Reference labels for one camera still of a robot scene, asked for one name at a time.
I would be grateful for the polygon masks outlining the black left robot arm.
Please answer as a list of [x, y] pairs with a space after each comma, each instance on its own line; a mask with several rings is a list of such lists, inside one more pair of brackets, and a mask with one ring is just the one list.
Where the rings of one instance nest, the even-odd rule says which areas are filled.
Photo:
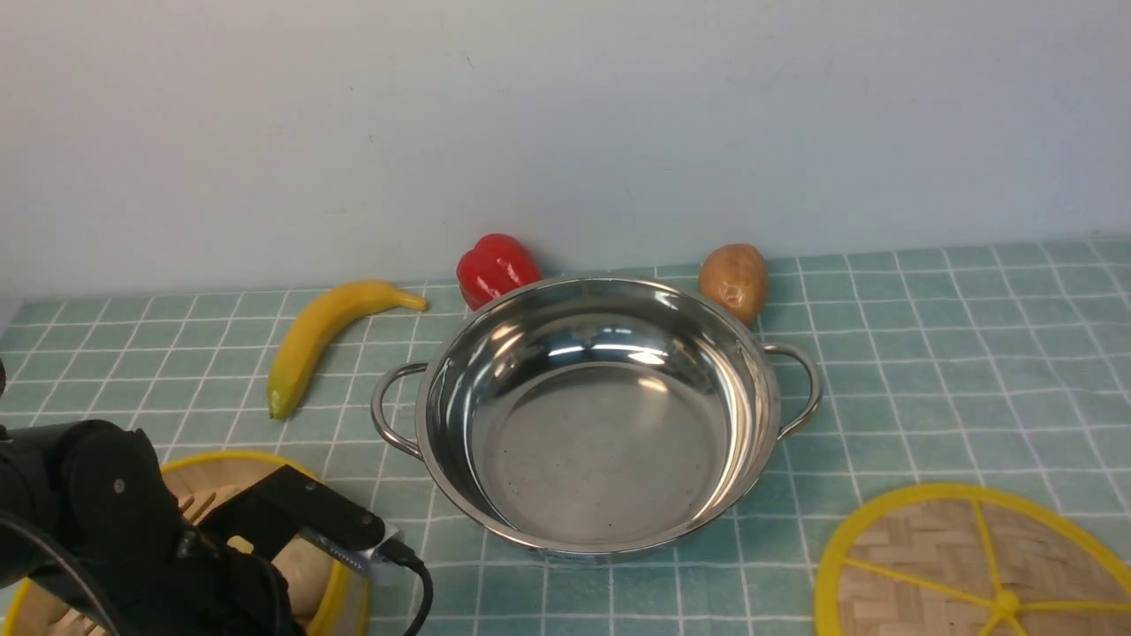
[[287, 585], [202, 532], [140, 430], [3, 432], [3, 584], [31, 579], [110, 635], [303, 635]]

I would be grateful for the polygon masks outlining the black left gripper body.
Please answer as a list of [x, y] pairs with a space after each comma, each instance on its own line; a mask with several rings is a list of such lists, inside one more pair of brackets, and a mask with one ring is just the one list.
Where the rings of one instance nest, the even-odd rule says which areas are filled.
[[185, 522], [143, 543], [133, 577], [136, 635], [307, 633], [274, 564], [215, 544]]

